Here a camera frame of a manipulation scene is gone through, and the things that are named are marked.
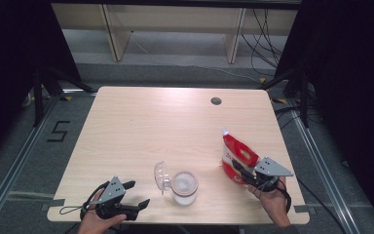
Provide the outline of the dark curtain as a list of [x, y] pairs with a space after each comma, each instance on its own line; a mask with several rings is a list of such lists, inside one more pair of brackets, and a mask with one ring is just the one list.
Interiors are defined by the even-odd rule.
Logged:
[[299, 62], [374, 208], [374, 0], [301, 0], [277, 73]]
[[46, 68], [81, 79], [51, 0], [0, 0], [0, 143]]

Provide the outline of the aluminium floor rail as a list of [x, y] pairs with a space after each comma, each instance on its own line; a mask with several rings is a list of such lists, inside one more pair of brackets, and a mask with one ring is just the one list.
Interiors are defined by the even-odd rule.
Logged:
[[324, 159], [322, 158], [322, 155], [310, 130], [302, 122], [302, 115], [299, 113], [296, 103], [291, 100], [289, 102], [289, 105], [292, 107], [291, 113], [295, 118], [296, 126], [318, 171], [320, 180], [338, 216], [342, 229], [346, 234], [360, 234], [358, 225], [355, 222], [351, 209], [347, 205], [342, 193], [337, 187], [335, 179], [333, 178]]
[[26, 161], [28, 160], [34, 146], [38, 141], [38, 137], [42, 133], [45, 127], [48, 116], [56, 106], [58, 97], [50, 97], [47, 104], [44, 107], [44, 116], [42, 119], [32, 128], [22, 148], [20, 149], [17, 157], [8, 172], [6, 173], [3, 181], [0, 183], [0, 211], [4, 206], [4, 203], [9, 196], [12, 187], [18, 180], [19, 174], [21, 173]]

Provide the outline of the light wooden shelf unit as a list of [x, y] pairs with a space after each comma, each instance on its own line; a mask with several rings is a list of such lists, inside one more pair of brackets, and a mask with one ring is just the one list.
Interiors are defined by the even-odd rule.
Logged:
[[52, 8], [63, 29], [103, 30], [112, 59], [123, 58], [133, 31], [215, 33], [224, 36], [227, 61], [234, 63], [243, 34], [259, 34], [258, 20], [267, 22], [263, 32], [289, 34], [295, 10], [134, 6], [54, 3]]

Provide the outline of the black metal stand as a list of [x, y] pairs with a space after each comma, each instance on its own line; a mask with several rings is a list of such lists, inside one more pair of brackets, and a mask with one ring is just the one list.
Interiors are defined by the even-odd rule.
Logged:
[[300, 113], [301, 121], [305, 128], [309, 127], [308, 124], [308, 84], [309, 79], [306, 72], [300, 66], [285, 71], [283, 74], [276, 76], [272, 81], [263, 84], [260, 87], [260, 90], [268, 90], [276, 84], [286, 80], [287, 84], [283, 90], [283, 94], [287, 98], [294, 98], [296, 95], [299, 95], [300, 104], [298, 110]]
[[59, 80], [66, 81], [69, 84], [83, 90], [87, 93], [96, 93], [97, 89], [92, 88], [81, 81], [79, 76], [70, 76], [65, 72], [51, 66], [43, 65], [38, 67], [33, 75], [33, 93], [35, 97], [35, 121], [34, 127], [37, 127], [44, 118], [44, 104], [42, 87], [44, 87], [51, 97], [59, 97], [63, 90]]

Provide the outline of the red and white spout pouch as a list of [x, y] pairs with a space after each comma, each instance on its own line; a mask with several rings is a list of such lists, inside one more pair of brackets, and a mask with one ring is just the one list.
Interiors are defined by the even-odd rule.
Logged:
[[226, 176], [237, 184], [244, 184], [244, 180], [238, 170], [235, 169], [233, 161], [236, 160], [243, 168], [252, 173], [259, 156], [246, 144], [242, 143], [224, 128], [222, 130], [224, 141], [224, 155], [222, 157], [222, 168]]

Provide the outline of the person's left hand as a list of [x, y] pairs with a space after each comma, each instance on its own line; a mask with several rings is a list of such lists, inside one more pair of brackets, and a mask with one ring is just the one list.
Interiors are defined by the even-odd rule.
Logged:
[[100, 218], [96, 211], [96, 205], [90, 205], [85, 213], [77, 234], [104, 234], [110, 227], [120, 224], [127, 219], [125, 214], [118, 214], [108, 219]]

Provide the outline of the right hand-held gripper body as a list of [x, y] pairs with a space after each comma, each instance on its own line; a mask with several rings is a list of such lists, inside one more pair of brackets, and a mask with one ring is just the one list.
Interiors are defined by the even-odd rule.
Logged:
[[254, 172], [255, 181], [247, 182], [262, 192], [270, 192], [277, 188], [281, 176], [293, 176], [293, 172], [277, 163], [275, 160], [265, 157], [259, 161]]

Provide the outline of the person's right hand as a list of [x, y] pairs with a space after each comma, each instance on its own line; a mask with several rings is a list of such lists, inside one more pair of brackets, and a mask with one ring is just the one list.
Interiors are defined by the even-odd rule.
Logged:
[[252, 185], [249, 185], [247, 190], [260, 200], [263, 209], [276, 228], [291, 225], [286, 211], [286, 198], [280, 191], [262, 192]]

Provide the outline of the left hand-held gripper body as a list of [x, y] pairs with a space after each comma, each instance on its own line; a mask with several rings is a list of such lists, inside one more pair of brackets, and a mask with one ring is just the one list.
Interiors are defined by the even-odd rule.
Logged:
[[96, 200], [95, 211], [97, 215], [102, 219], [108, 219], [115, 215], [126, 215], [127, 220], [136, 220], [138, 213], [132, 210], [134, 206], [127, 206], [121, 203], [126, 191], [123, 183], [114, 176]]

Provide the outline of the clear glass jar with lid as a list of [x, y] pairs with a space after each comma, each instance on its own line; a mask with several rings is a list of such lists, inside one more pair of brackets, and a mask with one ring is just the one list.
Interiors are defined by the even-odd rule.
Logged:
[[162, 161], [154, 167], [154, 178], [162, 192], [172, 191], [172, 199], [178, 205], [189, 206], [197, 199], [199, 181], [191, 172], [180, 171], [170, 175], [167, 164]]

